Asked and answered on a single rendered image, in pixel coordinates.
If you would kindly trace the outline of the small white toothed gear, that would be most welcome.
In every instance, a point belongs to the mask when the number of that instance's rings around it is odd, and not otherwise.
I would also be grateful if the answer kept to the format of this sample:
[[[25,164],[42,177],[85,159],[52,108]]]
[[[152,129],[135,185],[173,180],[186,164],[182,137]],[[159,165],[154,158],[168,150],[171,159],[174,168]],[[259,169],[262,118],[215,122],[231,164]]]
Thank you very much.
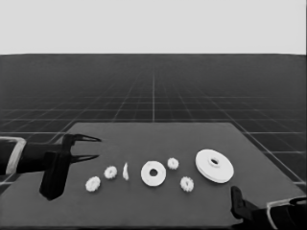
[[[101,179],[98,176],[93,176],[86,181],[85,188],[88,192],[93,193],[99,189],[100,185]]]
[[[179,166],[179,162],[177,159],[175,159],[174,157],[172,158],[169,158],[168,161],[167,161],[167,165],[168,165],[168,168],[170,170],[176,170]]]
[[[104,176],[106,179],[113,179],[117,175],[117,169],[115,166],[109,166],[104,171]]]
[[[180,187],[186,193],[192,192],[194,190],[193,179],[191,177],[188,177],[188,176],[183,176],[180,179]]]

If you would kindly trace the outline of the large thick white disc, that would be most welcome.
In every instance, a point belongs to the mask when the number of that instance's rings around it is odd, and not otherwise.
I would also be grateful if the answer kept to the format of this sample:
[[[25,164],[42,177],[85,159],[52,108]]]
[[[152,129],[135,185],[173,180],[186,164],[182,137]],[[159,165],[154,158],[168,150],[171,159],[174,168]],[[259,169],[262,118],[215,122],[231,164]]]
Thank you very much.
[[[234,175],[234,168],[230,160],[213,149],[202,149],[195,157],[195,164],[199,172],[215,183],[226,183]]]

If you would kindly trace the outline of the white round carrier with pins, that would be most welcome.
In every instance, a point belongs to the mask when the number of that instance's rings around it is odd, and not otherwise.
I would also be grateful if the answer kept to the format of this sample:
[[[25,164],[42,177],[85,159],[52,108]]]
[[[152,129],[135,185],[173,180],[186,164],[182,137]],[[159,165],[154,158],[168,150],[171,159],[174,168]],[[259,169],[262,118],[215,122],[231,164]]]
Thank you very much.
[[[158,161],[148,161],[141,169],[141,179],[147,186],[160,186],[166,179],[166,169]]]

